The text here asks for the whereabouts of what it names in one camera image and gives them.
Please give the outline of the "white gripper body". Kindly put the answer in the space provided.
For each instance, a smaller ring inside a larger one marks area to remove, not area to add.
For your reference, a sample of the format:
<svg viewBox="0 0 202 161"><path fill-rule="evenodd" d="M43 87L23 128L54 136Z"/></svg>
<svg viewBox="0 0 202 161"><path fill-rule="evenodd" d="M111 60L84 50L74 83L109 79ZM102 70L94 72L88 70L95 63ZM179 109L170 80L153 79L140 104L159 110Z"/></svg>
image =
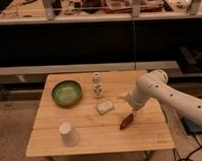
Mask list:
<svg viewBox="0 0 202 161"><path fill-rule="evenodd" d="M120 95L120 98L126 101L135 111L141 108L141 100L138 98L137 91L131 90L128 93Z"/></svg>

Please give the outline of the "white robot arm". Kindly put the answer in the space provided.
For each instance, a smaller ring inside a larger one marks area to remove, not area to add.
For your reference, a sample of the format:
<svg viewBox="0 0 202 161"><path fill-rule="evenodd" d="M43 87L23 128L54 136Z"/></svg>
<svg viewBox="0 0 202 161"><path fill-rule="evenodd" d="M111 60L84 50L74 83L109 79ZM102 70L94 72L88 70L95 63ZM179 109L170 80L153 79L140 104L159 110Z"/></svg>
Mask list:
<svg viewBox="0 0 202 161"><path fill-rule="evenodd" d="M202 99L168 86L168 76L163 70L153 70L138 77L135 87L123 99L138 111L149 98L155 98L202 126Z"/></svg>

